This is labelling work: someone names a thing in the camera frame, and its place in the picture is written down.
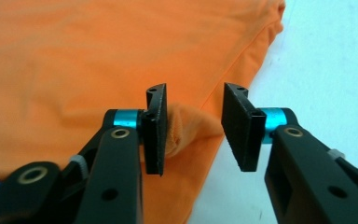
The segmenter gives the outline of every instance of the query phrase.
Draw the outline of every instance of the orange fabric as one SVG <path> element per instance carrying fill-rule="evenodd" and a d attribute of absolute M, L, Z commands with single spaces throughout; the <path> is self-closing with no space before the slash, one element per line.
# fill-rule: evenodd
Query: orange fabric
<path fill-rule="evenodd" d="M 167 83 L 163 177 L 145 223 L 184 223 L 222 140 L 223 83 L 248 86 L 282 30 L 282 0 L 0 1 L 0 177 L 67 164 L 109 108 Z"/>

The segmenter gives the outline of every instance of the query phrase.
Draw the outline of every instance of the white surface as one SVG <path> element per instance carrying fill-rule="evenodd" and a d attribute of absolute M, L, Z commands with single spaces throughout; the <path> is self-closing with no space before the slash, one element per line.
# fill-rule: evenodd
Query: white surface
<path fill-rule="evenodd" d="M 358 1 L 287 0 L 282 22 L 250 100 L 292 108 L 303 128 L 358 167 Z M 189 223 L 276 223 L 264 182 L 269 152 L 262 147 L 256 173 L 242 173 L 225 141 Z"/>

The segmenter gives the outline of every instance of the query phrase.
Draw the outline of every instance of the orange towel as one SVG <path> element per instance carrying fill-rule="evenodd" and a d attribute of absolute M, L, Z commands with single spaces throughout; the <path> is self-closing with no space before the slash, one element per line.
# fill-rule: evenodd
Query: orange towel
<path fill-rule="evenodd" d="M 282 30 L 282 0 L 0 1 L 0 178 L 61 167 L 109 108 L 167 83 L 164 176 L 144 175 L 145 223 L 184 223 L 223 132 L 223 83 L 248 86 Z"/>

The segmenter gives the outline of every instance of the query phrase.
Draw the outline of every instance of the orange cloth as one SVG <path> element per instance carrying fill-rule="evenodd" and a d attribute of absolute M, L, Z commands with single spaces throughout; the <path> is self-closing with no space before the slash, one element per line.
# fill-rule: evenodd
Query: orange cloth
<path fill-rule="evenodd" d="M 248 86 L 282 30 L 282 0 L 0 1 L 0 177 L 65 166 L 109 108 L 167 83 L 164 176 L 145 223 L 184 223 L 221 143 L 223 83 Z"/>

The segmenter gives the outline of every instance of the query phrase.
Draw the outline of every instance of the cloth fold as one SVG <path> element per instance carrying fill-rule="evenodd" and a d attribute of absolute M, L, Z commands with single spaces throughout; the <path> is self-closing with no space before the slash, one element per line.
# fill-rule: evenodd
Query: cloth fold
<path fill-rule="evenodd" d="M 282 0 L 0 1 L 0 178 L 61 167 L 111 108 L 167 83 L 163 177 L 144 175 L 145 223 L 184 223 L 223 138 L 224 82 L 249 86 L 282 30 Z"/>

